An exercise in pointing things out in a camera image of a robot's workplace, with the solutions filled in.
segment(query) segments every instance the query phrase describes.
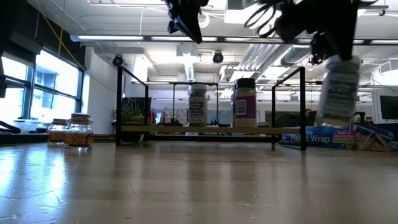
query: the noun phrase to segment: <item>jar label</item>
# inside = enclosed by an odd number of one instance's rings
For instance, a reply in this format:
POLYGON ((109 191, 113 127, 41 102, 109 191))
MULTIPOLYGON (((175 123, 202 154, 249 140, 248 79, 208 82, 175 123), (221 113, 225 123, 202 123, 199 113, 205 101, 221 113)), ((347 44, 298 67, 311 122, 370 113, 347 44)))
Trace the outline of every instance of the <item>jar label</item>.
POLYGON ((189 123, 207 124, 207 99, 205 97, 189 98, 189 123))
POLYGON ((355 112, 359 75, 329 73, 323 82, 319 112, 352 117, 355 112))
POLYGON ((256 119, 256 97, 237 96, 235 110, 236 119, 256 119))

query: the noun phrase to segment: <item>jar lid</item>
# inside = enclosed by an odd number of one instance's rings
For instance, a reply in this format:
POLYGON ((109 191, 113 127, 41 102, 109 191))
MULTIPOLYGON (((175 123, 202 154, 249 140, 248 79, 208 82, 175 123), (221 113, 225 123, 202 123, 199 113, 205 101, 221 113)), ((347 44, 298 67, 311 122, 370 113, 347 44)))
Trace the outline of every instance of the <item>jar lid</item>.
POLYGON ((89 123, 91 116, 89 114, 82 114, 82 113, 73 113, 71 115, 72 121, 79 121, 84 123, 89 123))
POLYGON ((235 84, 236 89, 240 88, 256 88, 256 80, 253 78, 240 78, 236 80, 235 84))
POLYGON ((67 125, 67 124, 68 124, 68 121, 67 121, 66 119, 57 119, 57 118, 54 118, 54 119, 52 120, 52 124, 55 124, 55 125, 67 125))
POLYGON ((204 84, 192 84, 192 85, 190 85, 190 91, 195 91, 195 90, 207 91, 207 85, 204 85, 204 84))

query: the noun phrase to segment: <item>security camera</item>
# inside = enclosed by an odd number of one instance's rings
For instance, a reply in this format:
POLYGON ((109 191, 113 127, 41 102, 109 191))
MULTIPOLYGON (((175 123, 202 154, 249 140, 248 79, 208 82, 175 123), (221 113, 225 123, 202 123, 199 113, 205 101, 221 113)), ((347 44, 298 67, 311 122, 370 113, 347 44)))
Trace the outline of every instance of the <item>security camera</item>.
POLYGON ((222 63, 224 61, 224 56, 220 51, 216 51, 213 57, 214 63, 222 63))
POLYGON ((116 67, 122 66, 123 63, 124 63, 123 55, 121 55, 121 54, 115 55, 115 56, 114 56, 114 59, 113 59, 113 61, 112 61, 112 63, 113 63, 113 65, 116 66, 116 67))

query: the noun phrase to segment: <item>bottle cap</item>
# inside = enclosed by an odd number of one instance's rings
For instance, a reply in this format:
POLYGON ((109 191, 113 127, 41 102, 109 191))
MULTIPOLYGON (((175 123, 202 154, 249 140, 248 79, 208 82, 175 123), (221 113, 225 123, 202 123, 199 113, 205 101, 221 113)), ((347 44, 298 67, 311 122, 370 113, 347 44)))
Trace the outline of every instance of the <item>bottle cap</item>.
POLYGON ((253 78, 240 78, 236 80, 236 89, 240 88, 256 88, 256 80, 253 78))

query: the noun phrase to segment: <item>window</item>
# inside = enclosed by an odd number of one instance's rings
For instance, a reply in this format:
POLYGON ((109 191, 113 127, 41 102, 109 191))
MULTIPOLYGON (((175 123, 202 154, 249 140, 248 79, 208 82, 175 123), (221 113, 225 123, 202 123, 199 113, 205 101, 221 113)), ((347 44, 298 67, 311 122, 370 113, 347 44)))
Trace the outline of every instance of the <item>window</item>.
POLYGON ((82 73, 57 57, 41 51, 36 56, 36 76, 30 116, 51 122, 68 119, 75 112, 79 77, 82 73))
POLYGON ((6 97, 0 98, 0 120, 11 123, 22 116, 22 105, 24 103, 23 88, 7 88, 6 97))
POLYGON ((1 57, 1 60, 5 75, 18 78, 20 80, 26 80, 28 66, 6 57, 1 57))
POLYGON ((22 118, 51 122, 80 112, 81 70, 45 51, 36 56, 35 65, 7 52, 1 60, 8 76, 6 97, 0 98, 1 121, 12 124, 22 118))
POLYGON ((77 96, 79 79, 77 68, 45 51, 36 56, 36 64, 35 84, 77 96))
POLYGON ((69 119, 75 112, 75 104, 75 99, 35 89, 30 116, 45 122, 51 122, 54 118, 69 119))

